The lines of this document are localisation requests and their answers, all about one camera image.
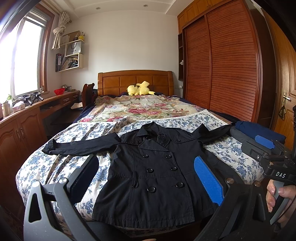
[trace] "black jacket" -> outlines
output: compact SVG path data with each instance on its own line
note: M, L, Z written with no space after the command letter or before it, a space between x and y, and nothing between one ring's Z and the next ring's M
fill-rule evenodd
M197 156L218 169L222 177L242 183L230 166L203 148L203 143L223 136L230 127L209 131L202 124L190 133L152 122L121 138L111 133L70 143L51 140L43 152L76 156L114 152L92 218L122 227L170 227L200 220L217 208L194 171Z

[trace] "floral blanket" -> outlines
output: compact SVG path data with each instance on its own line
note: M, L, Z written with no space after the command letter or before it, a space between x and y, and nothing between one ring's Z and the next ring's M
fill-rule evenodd
M178 97L155 96L109 96L98 97L94 109L79 122L111 122L124 116L136 120L163 119L197 113L203 108L181 102Z
M218 119L207 110L192 115L153 121L163 127L181 128L189 132L193 132L201 123L209 130L226 125L225 122ZM121 136L132 130L140 129L142 125L150 122L152 122L152 120L135 120L127 116L117 122L74 123L53 138L56 139L57 142L71 142L94 139L112 132L116 132ZM205 148L231 166L246 184L251 184L255 180L261 181L263 179L262 168L257 161L242 152L241 145L242 144L233 137L224 136L213 143L205 145ZM44 146L45 145L36 150L25 161L16 175L17 188L25 204L27 203L29 190L33 182L40 181L41 184L56 183L62 177L69 177L71 173L76 168L79 168L87 159L87 156L50 156L41 151ZM97 157L99 159L98 172L93 178L82 201L76 204L78 212L85 220L91 220L93 206L100 190L107 182L108 170L112 161L111 153L97 153ZM69 233L55 202L53 202L53 207L64 232ZM168 232L173 229L176 229L176 227L144 230L123 228L124 232L131 237Z

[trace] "red bowl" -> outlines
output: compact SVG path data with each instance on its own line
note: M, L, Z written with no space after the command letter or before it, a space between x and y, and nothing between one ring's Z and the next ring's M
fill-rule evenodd
M64 93L64 91L65 91L65 88L60 88L60 89L54 90L56 95L62 95Z

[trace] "louvered door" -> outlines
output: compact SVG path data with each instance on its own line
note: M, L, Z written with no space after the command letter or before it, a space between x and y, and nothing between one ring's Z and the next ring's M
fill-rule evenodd
M208 108L210 88L209 39L205 19L186 29L187 83L186 99Z
M251 121L257 85L255 43L242 2L207 14L212 82L210 109Z

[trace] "human hand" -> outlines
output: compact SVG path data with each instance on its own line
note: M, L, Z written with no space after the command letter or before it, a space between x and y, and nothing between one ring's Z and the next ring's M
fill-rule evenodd
M273 197L273 195L276 191L273 180L269 181L269 183L267 185L267 190L268 191L266 194L266 203L267 203L268 211L271 213L272 209L276 203L276 200ZM295 185L281 187L278 189L278 193L281 197L284 197L284 198L287 197L290 199L287 206L284 209L284 211L285 211L290 206L290 204L292 203L292 200L294 199L294 197L296 195L296 187L295 187ZM278 220L278 222L282 223L282 224L286 224L286 222L290 219L291 215L293 214L295 208L296 208L296 201L294 201L294 203L291 205L289 210Z

